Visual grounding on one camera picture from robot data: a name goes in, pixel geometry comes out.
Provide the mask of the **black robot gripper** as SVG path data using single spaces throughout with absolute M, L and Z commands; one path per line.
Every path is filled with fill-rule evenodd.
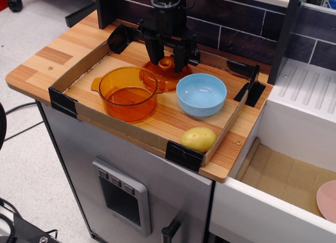
M 197 34 L 188 29 L 187 11 L 195 0 L 151 0 L 154 19 L 139 21 L 151 63 L 158 65 L 165 57 L 164 46 L 173 48 L 174 72 L 181 72 L 189 58 L 198 55 Z

